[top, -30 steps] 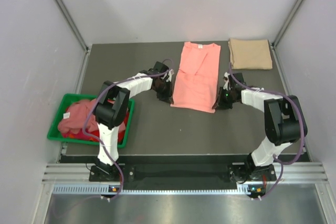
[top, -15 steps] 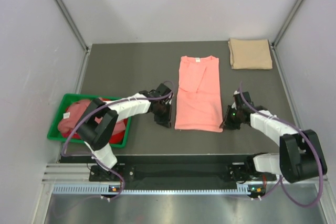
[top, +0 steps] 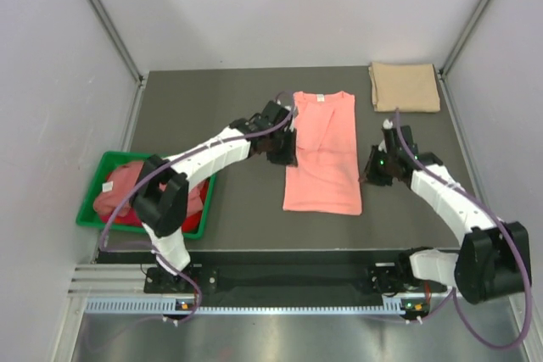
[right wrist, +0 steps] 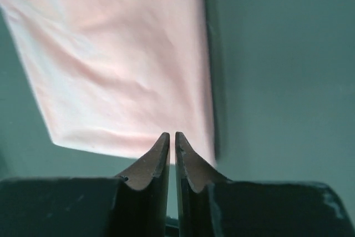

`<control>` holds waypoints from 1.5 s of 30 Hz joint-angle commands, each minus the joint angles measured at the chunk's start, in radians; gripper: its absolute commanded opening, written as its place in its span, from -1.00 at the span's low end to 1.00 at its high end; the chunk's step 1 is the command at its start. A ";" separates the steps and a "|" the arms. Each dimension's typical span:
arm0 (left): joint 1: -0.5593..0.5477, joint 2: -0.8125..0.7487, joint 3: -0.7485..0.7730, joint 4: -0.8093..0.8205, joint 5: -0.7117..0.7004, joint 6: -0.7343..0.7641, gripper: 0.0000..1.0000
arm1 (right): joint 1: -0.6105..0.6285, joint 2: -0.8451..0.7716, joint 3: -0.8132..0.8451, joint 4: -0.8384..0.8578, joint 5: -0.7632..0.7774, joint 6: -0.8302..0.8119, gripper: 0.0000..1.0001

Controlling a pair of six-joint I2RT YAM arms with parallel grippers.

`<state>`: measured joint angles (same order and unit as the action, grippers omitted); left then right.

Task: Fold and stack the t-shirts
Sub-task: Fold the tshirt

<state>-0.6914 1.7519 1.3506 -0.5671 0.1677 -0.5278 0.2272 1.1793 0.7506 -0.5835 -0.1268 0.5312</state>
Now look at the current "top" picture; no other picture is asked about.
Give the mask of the salmon pink t shirt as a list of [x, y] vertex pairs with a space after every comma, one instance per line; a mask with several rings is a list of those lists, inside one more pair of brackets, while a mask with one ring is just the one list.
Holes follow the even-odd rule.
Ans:
[[297, 165], [286, 168], [283, 210], [362, 214], [355, 96], [294, 94]]

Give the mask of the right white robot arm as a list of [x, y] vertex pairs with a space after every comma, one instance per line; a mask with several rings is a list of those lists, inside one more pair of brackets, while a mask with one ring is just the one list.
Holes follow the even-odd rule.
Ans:
[[529, 235], [518, 222], [505, 223], [482, 208], [455, 181], [434, 153], [421, 153], [408, 125], [386, 120], [383, 140], [372, 146], [364, 169], [366, 183], [404, 183], [449, 227], [460, 248], [414, 248], [396, 262], [396, 280], [408, 290], [425, 281], [454, 287], [470, 304], [523, 292], [531, 286]]

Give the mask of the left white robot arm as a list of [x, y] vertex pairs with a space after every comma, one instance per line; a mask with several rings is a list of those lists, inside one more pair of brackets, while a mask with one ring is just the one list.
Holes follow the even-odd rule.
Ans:
[[163, 281], [174, 291], [192, 283], [191, 259], [181, 226], [188, 216], [188, 195], [202, 181], [231, 164], [265, 154], [269, 162], [297, 165], [294, 105], [271, 100], [262, 112], [237, 119], [219, 134], [178, 155], [153, 155], [143, 162], [130, 205], [147, 232]]

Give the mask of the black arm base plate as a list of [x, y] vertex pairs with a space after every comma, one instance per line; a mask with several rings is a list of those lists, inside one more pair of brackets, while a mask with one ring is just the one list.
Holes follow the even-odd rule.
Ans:
[[202, 306], [369, 306], [423, 290], [403, 282], [392, 265], [366, 259], [200, 258], [183, 273], [149, 268], [143, 292], [196, 298]]

